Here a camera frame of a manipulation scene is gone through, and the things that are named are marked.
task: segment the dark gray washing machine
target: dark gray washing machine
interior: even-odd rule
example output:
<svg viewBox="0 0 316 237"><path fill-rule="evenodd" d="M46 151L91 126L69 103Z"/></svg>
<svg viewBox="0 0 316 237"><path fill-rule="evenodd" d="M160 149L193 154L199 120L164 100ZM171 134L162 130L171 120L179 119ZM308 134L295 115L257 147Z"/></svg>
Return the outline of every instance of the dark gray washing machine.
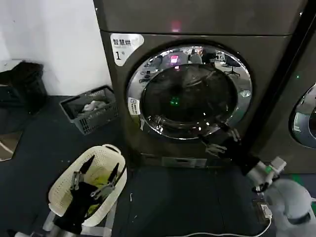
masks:
<svg viewBox="0 0 316 237"><path fill-rule="evenodd" d="M94 2L129 146L205 167L198 135L222 142L218 121L244 134L306 1Z"/></svg>
<svg viewBox="0 0 316 237"><path fill-rule="evenodd" d="M289 173L316 172L316 34L291 74L252 152L270 161L280 156Z"/></svg>

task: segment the white cable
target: white cable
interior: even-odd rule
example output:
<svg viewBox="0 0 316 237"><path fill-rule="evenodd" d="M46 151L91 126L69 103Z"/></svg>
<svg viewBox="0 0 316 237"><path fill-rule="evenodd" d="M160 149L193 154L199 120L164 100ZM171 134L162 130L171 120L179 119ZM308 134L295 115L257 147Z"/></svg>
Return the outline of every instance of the white cable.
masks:
<svg viewBox="0 0 316 237"><path fill-rule="evenodd" d="M244 236L244 235L237 235L237 234L212 234L212 233L207 233L207 232L196 232L196 233L192 233L192 234L188 234L186 236L166 236L166 237L190 237L190 236L196 236L196 235L207 235L207 236L236 236L236 237L259 237L261 235L263 235L268 228L271 226L272 223L272 218L269 218L269 224L268 226L259 234L255 235L255 236Z"/></svg>
<svg viewBox="0 0 316 237"><path fill-rule="evenodd" d="M13 154L14 152L9 148L7 147L5 144L3 144L1 141L0 141L0 146L2 146L3 149L5 149L7 152Z"/></svg>

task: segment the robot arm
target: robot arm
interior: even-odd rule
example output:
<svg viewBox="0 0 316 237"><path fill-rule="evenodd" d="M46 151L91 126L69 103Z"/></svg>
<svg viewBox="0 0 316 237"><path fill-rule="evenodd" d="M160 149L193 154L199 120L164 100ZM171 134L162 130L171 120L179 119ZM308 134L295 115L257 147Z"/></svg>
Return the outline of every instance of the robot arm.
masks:
<svg viewBox="0 0 316 237"><path fill-rule="evenodd" d="M316 218L312 210L312 197L300 184L280 179L286 162L276 157L269 165L249 154L241 144L236 130L223 126L230 138L223 144L208 144L205 151L220 158L229 158L240 167L243 175L254 184L253 192L262 194L273 214L276 237L314 237Z"/></svg>

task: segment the floor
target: floor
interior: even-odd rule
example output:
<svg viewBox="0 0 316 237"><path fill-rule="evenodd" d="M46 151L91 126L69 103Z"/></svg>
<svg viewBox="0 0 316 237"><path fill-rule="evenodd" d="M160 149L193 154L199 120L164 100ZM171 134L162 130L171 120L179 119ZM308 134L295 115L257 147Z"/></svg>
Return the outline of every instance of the floor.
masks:
<svg viewBox="0 0 316 237"><path fill-rule="evenodd" d="M86 149L111 143L128 160L119 119L87 136L68 122L52 97L36 115L0 114L0 133L24 130L12 160L0 163L0 236L40 230L49 213L50 185ZM315 175L287 176L316 197ZM235 167L222 170L129 168L117 206L113 237L163 237L192 232L254 235L264 229L252 206L258 196ZM275 236L273 226L263 235Z"/></svg>

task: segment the white wall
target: white wall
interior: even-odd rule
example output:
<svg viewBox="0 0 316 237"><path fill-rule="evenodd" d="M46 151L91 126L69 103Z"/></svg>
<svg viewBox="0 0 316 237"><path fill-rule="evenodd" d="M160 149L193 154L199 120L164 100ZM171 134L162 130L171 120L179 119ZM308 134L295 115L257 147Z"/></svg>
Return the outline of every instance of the white wall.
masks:
<svg viewBox="0 0 316 237"><path fill-rule="evenodd" d="M111 84L92 0L0 0L0 55L44 63L50 95Z"/></svg>

